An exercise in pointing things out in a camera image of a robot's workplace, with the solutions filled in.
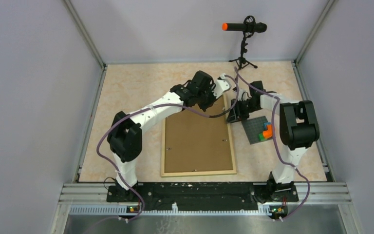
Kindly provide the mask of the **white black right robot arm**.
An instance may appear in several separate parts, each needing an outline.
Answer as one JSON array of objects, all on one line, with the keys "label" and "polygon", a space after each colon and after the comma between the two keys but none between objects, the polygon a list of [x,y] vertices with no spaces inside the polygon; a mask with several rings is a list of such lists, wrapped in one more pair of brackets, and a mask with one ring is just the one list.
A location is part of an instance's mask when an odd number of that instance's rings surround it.
[{"label": "white black right robot arm", "polygon": [[279,201],[294,194],[294,173],[301,157],[319,139],[319,126],[314,104],[310,100],[291,100],[276,92],[267,92],[261,81],[249,85],[249,91],[233,88],[237,95],[228,123],[245,121],[251,112],[269,110],[279,116],[279,135],[283,150],[279,163],[271,171],[266,187],[259,193],[265,200]]}]

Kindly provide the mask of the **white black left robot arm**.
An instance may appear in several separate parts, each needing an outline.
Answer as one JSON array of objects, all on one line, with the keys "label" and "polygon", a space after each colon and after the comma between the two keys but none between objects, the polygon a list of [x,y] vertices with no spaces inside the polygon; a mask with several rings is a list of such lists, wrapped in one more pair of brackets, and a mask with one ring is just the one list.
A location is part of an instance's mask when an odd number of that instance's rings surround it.
[{"label": "white black left robot arm", "polygon": [[116,180],[118,195],[124,201],[135,199],[137,189],[137,157],[143,148],[143,134],[165,118],[198,105],[203,111],[211,107],[231,84],[225,75],[213,79],[209,74],[198,71],[186,84],[177,84],[161,98],[143,109],[126,114],[121,111],[114,117],[114,129],[108,134],[107,142],[117,165]]}]

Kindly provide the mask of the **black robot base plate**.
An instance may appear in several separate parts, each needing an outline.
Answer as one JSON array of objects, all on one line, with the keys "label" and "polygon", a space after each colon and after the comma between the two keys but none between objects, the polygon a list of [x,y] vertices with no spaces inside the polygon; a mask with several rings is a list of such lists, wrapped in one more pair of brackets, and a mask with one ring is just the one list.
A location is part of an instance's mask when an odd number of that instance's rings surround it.
[{"label": "black robot base plate", "polygon": [[180,211],[250,211],[259,204],[298,202],[295,186],[274,191],[266,183],[256,182],[138,182],[132,190],[118,184],[108,187],[106,201],[131,203],[144,212]]}]

